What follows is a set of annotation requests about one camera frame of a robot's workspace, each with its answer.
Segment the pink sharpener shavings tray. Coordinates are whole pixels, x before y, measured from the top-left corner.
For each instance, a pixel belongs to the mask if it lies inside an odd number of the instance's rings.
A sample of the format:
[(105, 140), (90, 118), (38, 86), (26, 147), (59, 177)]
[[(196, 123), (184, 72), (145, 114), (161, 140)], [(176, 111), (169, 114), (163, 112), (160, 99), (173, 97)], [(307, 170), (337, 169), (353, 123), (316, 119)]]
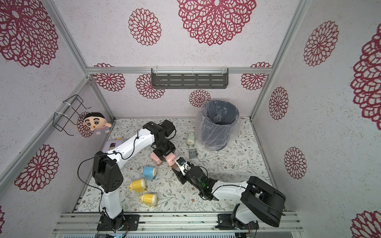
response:
[(171, 169), (174, 173), (180, 173), (181, 172), (181, 168), (178, 166), (178, 164), (173, 164), (171, 166)]

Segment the clear sharpener shavings tray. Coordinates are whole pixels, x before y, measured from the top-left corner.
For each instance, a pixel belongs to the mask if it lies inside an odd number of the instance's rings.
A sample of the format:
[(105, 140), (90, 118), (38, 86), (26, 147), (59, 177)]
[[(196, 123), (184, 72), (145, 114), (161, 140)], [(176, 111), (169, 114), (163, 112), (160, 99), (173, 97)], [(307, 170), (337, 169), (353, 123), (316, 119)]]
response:
[(198, 158), (198, 152), (197, 152), (197, 150), (195, 148), (189, 149), (188, 152), (189, 152), (189, 158), (190, 159), (196, 159), (196, 158)]

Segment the green pencil sharpener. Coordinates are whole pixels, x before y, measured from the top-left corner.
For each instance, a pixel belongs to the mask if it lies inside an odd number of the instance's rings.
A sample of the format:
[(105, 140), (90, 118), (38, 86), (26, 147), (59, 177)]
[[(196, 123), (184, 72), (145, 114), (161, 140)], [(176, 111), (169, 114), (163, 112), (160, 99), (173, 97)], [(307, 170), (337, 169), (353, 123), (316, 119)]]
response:
[(194, 147), (195, 146), (195, 134), (190, 132), (187, 137), (187, 146)]

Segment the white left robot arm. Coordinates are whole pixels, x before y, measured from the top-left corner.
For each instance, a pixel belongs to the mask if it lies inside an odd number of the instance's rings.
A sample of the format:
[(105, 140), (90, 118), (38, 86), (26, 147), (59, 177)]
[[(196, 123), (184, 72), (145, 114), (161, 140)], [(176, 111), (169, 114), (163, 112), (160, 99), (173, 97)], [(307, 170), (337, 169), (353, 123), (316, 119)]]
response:
[(169, 120), (159, 124), (148, 122), (137, 131), (136, 135), (120, 146), (105, 153), (99, 151), (90, 158), (93, 161), (92, 177), (96, 184), (94, 188), (101, 192), (100, 213), (104, 217), (113, 221), (124, 214), (118, 192), (124, 181), (121, 169), (141, 150), (149, 146), (154, 148), (151, 158), (157, 165), (163, 162), (169, 166), (175, 164), (176, 148), (170, 136), (173, 132), (176, 132), (176, 128)]

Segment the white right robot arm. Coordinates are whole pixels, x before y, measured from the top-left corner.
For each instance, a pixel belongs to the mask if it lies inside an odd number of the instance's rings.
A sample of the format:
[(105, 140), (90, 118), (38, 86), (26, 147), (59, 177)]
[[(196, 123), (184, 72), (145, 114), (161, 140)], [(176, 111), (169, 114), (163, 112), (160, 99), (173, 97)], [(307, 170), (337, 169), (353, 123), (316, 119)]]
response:
[(183, 165), (173, 168), (181, 184), (190, 183), (207, 201), (237, 201), (231, 223), (239, 228), (256, 218), (272, 227), (279, 227), (286, 196), (256, 176), (243, 182), (223, 182), (207, 176), (201, 166)]

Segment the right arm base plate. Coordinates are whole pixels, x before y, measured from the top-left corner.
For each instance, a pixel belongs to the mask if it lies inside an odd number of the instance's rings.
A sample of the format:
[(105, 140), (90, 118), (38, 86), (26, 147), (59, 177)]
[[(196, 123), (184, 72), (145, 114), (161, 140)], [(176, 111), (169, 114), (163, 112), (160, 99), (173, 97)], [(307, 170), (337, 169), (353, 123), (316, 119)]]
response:
[(232, 214), (220, 213), (217, 215), (217, 226), (219, 230), (257, 230), (259, 229), (258, 221), (252, 221), (248, 224), (240, 222), (233, 217)]

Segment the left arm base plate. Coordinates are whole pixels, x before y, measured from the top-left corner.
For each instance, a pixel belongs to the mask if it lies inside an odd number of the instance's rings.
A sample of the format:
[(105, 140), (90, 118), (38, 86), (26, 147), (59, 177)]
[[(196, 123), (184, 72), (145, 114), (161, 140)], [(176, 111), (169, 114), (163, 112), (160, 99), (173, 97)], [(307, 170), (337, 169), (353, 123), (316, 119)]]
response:
[(101, 215), (98, 222), (97, 231), (136, 231), (140, 221), (139, 215), (120, 214), (116, 218), (111, 219), (106, 213)]

